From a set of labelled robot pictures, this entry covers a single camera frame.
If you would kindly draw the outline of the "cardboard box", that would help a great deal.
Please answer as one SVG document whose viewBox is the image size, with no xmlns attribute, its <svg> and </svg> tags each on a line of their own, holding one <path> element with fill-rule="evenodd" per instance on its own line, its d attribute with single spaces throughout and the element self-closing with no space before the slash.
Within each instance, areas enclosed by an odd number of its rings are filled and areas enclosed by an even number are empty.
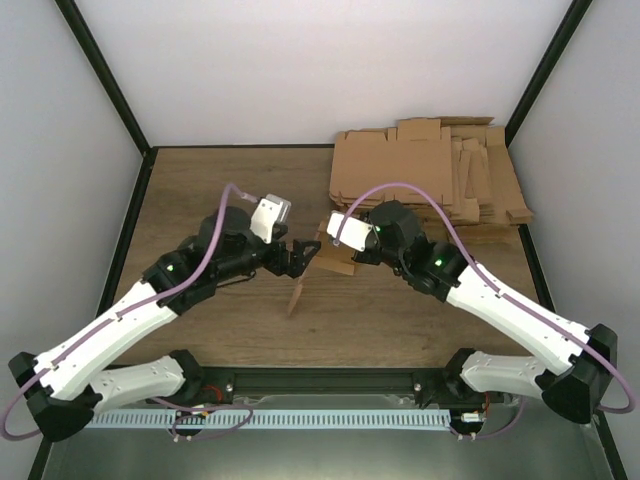
<svg viewBox="0 0 640 480">
<path fill-rule="evenodd" d="M 294 312 L 303 291 L 304 279 L 313 268 L 348 276 L 354 276 L 356 273 L 356 263 L 352 260 L 353 250 L 349 247 L 333 245 L 326 232 L 328 222 L 329 218 L 324 219 L 317 228 L 314 239 L 321 243 L 321 249 L 311 260 L 305 272 L 297 279 L 287 307 L 288 316 Z"/>
</svg>

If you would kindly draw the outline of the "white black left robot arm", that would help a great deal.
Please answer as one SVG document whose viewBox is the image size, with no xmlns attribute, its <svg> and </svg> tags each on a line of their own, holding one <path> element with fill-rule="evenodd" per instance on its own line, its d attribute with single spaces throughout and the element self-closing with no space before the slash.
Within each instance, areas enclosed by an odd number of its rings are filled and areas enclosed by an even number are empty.
<svg viewBox="0 0 640 480">
<path fill-rule="evenodd" d="M 9 369 L 38 433 L 51 442 L 65 440 L 95 416 L 142 400 L 194 405 L 204 392 L 204 372 L 185 349 L 145 364 L 110 365 L 218 289 L 249 281 L 259 269 L 301 276 L 320 241 L 287 243 L 282 215 L 269 218 L 267 209 L 261 201 L 253 213 L 238 207 L 216 211 L 76 335 L 39 355 L 21 352 L 12 358 Z"/>
</svg>

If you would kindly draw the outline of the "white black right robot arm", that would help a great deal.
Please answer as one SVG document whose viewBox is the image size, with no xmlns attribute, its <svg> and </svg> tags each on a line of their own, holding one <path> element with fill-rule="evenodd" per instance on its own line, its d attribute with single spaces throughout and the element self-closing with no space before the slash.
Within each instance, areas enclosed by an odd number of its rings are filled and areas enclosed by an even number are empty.
<svg viewBox="0 0 640 480">
<path fill-rule="evenodd" d="M 527 350 L 525 356 L 459 349 L 447 363 L 447 396 L 465 403 L 477 393 L 540 399 L 577 424 L 590 421 L 612 380 L 616 333 L 565 319 L 501 282 L 445 241 L 431 241 L 416 215 L 398 201 L 359 218 L 331 220 L 331 232 L 354 249 L 357 263 L 389 266 L 415 291 L 466 311 Z"/>
</svg>

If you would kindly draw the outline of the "stack of flat cardboard blanks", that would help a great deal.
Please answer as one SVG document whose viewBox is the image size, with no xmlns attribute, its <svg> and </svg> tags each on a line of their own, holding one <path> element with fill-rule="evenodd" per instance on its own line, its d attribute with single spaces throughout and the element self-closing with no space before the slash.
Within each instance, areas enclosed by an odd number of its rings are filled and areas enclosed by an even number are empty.
<svg viewBox="0 0 640 480">
<path fill-rule="evenodd" d="M 385 128 L 339 132 L 329 196 L 347 209 L 371 188 L 384 190 L 359 206 L 398 200 L 424 220 L 438 220 L 434 200 L 455 225 L 521 225 L 526 205 L 506 146 L 490 117 L 415 117 Z"/>
</svg>

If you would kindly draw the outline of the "grey metal front plate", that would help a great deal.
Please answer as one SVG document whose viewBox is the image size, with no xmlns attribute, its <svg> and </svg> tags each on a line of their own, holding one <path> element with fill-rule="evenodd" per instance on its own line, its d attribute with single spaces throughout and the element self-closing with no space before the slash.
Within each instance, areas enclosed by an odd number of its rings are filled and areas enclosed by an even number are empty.
<svg viewBox="0 0 640 480">
<path fill-rule="evenodd" d="M 495 438 L 433 431 L 240 431 L 175 443 L 86 430 L 53 446 L 46 479 L 610 479 L 596 430 L 530 402 Z"/>
</svg>

